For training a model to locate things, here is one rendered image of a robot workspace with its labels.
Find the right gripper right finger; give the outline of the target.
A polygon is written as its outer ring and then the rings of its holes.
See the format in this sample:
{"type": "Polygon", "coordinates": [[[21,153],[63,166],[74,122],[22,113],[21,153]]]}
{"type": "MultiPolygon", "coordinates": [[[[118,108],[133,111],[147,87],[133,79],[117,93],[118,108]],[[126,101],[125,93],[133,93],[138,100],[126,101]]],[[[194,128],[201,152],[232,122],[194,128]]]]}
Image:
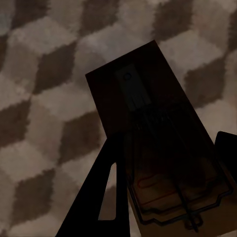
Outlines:
{"type": "Polygon", "coordinates": [[[215,147],[237,183],[237,135],[219,131],[215,139],[215,147]]]}

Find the mousetrap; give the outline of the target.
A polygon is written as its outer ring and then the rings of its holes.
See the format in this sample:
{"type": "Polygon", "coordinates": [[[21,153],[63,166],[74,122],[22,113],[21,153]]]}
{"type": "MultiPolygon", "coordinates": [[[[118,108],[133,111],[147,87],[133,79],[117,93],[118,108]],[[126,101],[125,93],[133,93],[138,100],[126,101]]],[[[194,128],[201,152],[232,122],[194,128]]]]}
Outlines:
{"type": "Polygon", "coordinates": [[[107,138],[123,132],[142,237],[237,230],[237,183],[156,41],[85,75],[107,138]]]}

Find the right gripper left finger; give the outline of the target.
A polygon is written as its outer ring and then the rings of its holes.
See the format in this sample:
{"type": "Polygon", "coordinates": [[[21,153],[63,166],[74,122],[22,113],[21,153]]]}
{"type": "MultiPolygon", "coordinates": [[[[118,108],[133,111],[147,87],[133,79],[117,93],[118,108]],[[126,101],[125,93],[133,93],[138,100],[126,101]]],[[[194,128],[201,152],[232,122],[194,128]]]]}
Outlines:
{"type": "Polygon", "coordinates": [[[56,237],[130,237],[122,131],[107,138],[56,237]],[[98,220],[111,166],[115,162],[116,218],[98,220]]]}

